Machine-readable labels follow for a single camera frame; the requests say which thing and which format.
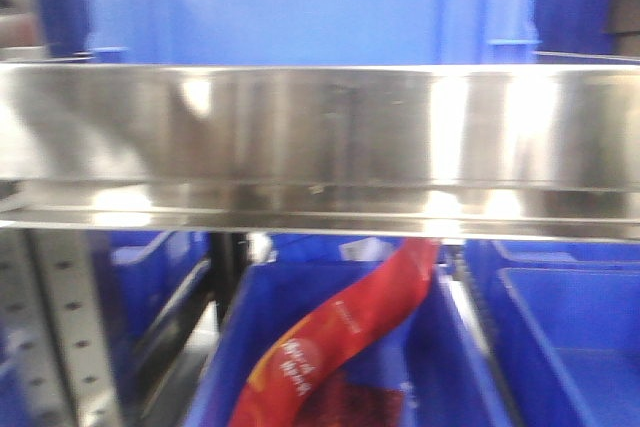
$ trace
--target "blue container rim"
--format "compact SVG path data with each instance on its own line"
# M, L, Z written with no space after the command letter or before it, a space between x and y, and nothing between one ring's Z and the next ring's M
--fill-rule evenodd
M526 262L526 259L516 259L513 257L513 251L509 250L508 247L505 245L504 241L502 240L492 240L491 241L493 243L493 246L495 247L495 249L498 251L498 253L507 260L513 261L513 262ZM567 242L557 242L558 244L565 244ZM592 244L607 244L606 242L591 242ZM640 246L640 243L637 242L626 242L624 244L621 245L638 245ZM562 260L562 259L558 259L558 260L550 260L548 261L548 263L553 263L553 264L558 264L558 265L563 265L563 264L576 264L576 263L580 263L580 264L584 264L584 265L598 265L598 264L606 264L606 263L614 263L616 265L620 265L620 264L624 264L624 265L633 265L633 264L638 264L640 266L640 258L638 258L638 260Z
M155 251L158 247L160 247L160 245L162 245L174 233L175 232L169 231L169 230L165 232L160 232L158 235L154 237L154 239L151 242L149 242L142 249L140 249L140 252L135 258L128 260L126 262L118 262L117 264L114 263L114 266L115 267L131 267L132 265L139 264L142 259L148 257L153 251ZM128 246L123 245L118 248L126 248L126 247Z

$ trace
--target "shelving unit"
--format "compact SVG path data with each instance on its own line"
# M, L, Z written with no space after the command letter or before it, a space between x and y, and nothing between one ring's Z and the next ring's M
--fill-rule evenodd
M0 275L26 279L60 366L56 425L139 416L114 352L158 365L163 326L180 319L184 345L204 285L228 303L242 271L241 238L220 234L226 277L198 264L127 352L101 303L104 229L640 239L633 66L4 65L0 79L0 240L18 249L0 253L22 256Z

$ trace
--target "white label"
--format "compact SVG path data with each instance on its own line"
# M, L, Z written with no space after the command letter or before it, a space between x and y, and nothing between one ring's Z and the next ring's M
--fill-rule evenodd
M342 260L357 262L377 262L387 260L393 254L395 247L389 242L383 242L377 237L367 237L340 246Z

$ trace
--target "stainless steel shelf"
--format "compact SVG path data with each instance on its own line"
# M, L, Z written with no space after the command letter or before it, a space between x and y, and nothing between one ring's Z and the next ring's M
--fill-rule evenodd
M640 239L633 66L0 66L16 227Z

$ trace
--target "perforated metal post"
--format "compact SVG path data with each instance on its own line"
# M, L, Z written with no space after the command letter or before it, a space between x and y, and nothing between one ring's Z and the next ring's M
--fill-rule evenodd
M34 424L75 426L24 231L0 229L0 316Z
M29 232L80 427L124 425L94 281L94 262L101 255L95 241L100 235Z

